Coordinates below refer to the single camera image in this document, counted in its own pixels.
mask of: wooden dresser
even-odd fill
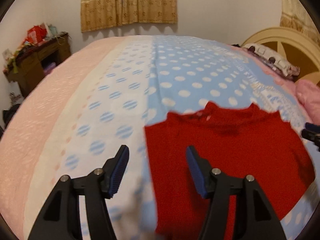
[[[9,82],[18,82],[21,93],[28,96],[33,89],[45,77],[44,68],[49,63],[55,62],[58,66],[71,56],[68,33],[60,34],[32,51],[17,57],[18,72],[14,73],[13,65],[9,65],[9,71],[5,73]]]

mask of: white wall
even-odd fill
[[[178,0],[178,24],[132,24],[81,33],[81,0],[47,0],[48,21],[69,32],[76,52],[97,39],[125,35],[176,34],[242,43],[255,32],[279,26],[281,0]]]
[[[15,0],[0,23],[0,125],[3,126],[2,110],[10,107],[8,81],[2,73],[2,52],[12,52],[21,44],[27,30],[41,24],[44,19],[43,0]]]

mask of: red garment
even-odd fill
[[[212,167],[230,176],[252,174],[282,219],[315,179],[310,157],[290,123],[279,112],[255,104],[234,110],[209,102],[195,114],[168,113],[145,127],[157,202],[157,233],[168,239],[196,240],[208,208],[197,194],[186,161],[194,145]],[[229,206],[225,239],[231,239],[235,205]]]

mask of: window curtain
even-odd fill
[[[295,29],[320,46],[320,34],[299,0],[282,0],[280,26]]]
[[[130,23],[177,23],[176,0],[81,0],[81,31]]]

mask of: blue polka dot fabric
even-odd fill
[[[57,171],[80,177],[114,157],[122,144],[130,160],[119,192],[107,200],[117,239],[153,239],[156,201],[143,127],[166,119],[168,111],[193,113],[214,101],[221,107],[244,108],[252,102],[266,111],[279,110],[297,131],[305,118],[296,99],[276,85],[255,62],[229,46],[193,37],[135,36],[113,56],[107,55],[86,81],[92,91],[66,146]],[[306,143],[318,174],[320,155]],[[281,221],[293,240],[319,201],[319,181],[313,183]],[[81,227],[90,239],[84,198],[80,198]]]

